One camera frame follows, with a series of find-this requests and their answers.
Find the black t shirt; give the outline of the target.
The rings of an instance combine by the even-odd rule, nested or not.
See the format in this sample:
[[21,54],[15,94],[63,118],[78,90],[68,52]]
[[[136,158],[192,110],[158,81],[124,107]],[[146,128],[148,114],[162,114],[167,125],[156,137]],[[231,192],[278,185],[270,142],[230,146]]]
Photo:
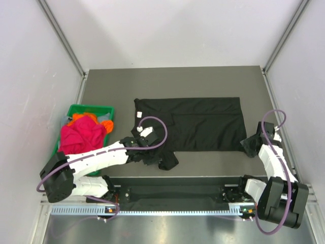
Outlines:
[[165,137],[161,170],[179,163],[176,152],[241,151],[246,128],[240,98],[135,99],[135,126]]

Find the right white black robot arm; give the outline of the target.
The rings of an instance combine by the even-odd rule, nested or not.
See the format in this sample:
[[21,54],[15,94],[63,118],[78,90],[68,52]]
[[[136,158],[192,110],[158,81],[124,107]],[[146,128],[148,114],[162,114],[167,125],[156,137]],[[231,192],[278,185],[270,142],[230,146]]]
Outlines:
[[281,137],[273,123],[259,122],[256,133],[241,141],[245,153],[258,156],[267,173],[267,180],[245,175],[237,188],[243,201],[251,198],[257,204],[259,219],[297,229],[303,220],[309,189],[290,172],[283,155]]

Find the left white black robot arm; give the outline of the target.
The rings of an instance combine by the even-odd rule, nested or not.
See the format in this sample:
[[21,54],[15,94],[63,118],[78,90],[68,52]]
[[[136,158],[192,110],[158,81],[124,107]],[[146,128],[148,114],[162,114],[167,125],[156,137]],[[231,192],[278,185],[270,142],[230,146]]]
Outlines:
[[91,196],[111,201],[114,185],[108,176],[90,176],[90,173],[115,165],[139,162],[161,146],[165,137],[159,137],[153,127],[139,128],[136,137],[125,137],[109,146],[65,155],[55,153],[40,172],[41,185],[50,203],[71,196]]

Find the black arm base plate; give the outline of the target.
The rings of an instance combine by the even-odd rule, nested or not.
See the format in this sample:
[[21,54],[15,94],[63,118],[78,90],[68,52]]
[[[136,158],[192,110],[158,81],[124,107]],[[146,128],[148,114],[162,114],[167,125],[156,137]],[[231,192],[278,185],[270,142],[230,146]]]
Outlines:
[[100,199],[116,203],[138,202],[142,199],[205,200],[222,202],[253,202],[253,194],[245,191],[251,175],[230,177],[111,177],[107,192]]

